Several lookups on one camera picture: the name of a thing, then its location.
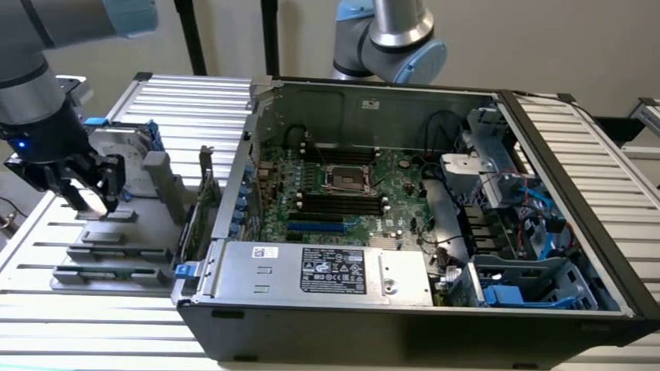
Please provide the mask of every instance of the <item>sticker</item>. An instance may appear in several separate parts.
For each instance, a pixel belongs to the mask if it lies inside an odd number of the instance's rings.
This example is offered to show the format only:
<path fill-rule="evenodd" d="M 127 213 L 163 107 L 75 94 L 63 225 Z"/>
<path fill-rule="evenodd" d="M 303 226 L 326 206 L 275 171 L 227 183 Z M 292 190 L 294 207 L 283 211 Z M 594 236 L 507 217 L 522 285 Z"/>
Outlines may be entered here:
<path fill-rule="evenodd" d="M 379 110 L 380 109 L 380 102 L 375 100 L 363 100 L 362 101 L 362 109 L 363 110 Z"/>
<path fill-rule="evenodd" d="M 303 248 L 300 289 L 318 294 L 367 294 L 364 251 Z"/>
<path fill-rule="evenodd" d="M 278 255 L 280 254 L 280 248 L 268 246 L 268 247 L 258 247 L 252 248 L 252 257 L 258 259 L 278 259 Z"/>

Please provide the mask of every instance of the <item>white wall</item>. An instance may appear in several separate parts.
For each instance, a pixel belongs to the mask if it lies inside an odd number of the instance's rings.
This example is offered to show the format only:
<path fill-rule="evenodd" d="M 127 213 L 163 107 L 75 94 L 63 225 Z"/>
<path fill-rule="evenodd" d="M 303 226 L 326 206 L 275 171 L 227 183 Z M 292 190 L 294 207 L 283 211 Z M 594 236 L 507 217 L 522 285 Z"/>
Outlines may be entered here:
<path fill-rule="evenodd" d="M 95 98 L 87 112 L 106 115 L 139 71 L 191 74 L 175 2 L 158 0 L 158 31 L 134 40 L 110 39 L 47 52 L 58 74 L 87 76 Z"/>
<path fill-rule="evenodd" d="M 339 0 L 280 0 L 286 75 L 331 70 Z M 448 44 L 438 84 L 570 92 L 596 114 L 626 114 L 660 97 L 659 0 L 426 0 Z M 86 75 L 104 114 L 140 70 L 191 73 L 174 0 L 158 0 L 162 27 L 138 40 L 108 40 L 48 53 L 59 73 Z M 264 73 L 259 0 L 195 0 L 210 72 Z"/>

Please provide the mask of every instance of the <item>motherboard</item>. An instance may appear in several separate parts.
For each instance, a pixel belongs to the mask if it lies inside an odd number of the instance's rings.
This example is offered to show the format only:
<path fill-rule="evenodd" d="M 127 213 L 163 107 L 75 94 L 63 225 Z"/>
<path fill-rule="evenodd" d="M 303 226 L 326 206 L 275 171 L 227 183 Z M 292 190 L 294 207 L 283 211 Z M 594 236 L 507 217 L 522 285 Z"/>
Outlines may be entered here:
<path fill-rule="evenodd" d="M 378 149 L 308 151 L 262 149 L 258 177 L 266 211 L 259 239 L 423 249 L 419 233 L 431 215 L 420 155 Z"/>

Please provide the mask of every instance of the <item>power supply label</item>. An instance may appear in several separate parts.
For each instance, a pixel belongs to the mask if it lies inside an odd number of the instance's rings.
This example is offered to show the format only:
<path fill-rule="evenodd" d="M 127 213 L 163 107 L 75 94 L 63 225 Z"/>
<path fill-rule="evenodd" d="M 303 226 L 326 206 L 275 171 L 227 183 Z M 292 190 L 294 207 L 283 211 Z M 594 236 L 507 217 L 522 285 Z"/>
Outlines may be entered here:
<path fill-rule="evenodd" d="M 320 294 L 367 294 L 364 251 L 303 248 L 300 289 Z"/>

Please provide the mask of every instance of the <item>robotic arm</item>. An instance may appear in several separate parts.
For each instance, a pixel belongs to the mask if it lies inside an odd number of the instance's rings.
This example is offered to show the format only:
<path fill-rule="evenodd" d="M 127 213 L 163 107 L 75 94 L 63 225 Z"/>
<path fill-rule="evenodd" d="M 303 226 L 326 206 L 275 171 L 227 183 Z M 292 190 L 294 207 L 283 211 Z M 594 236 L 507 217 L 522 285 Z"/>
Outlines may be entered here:
<path fill-rule="evenodd" d="M 3 0 L 0 2 L 0 139 L 16 155 L 6 166 L 39 190 L 87 210 L 79 181 L 115 211 L 126 183 L 124 159 L 90 145 L 75 108 L 43 56 L 158 26 L 154 0 Z"/>
<path fill-rule="evenodd" d="M 423 0 L 343 0 L 331 78 L 428 84 L 447 60 Z"/>

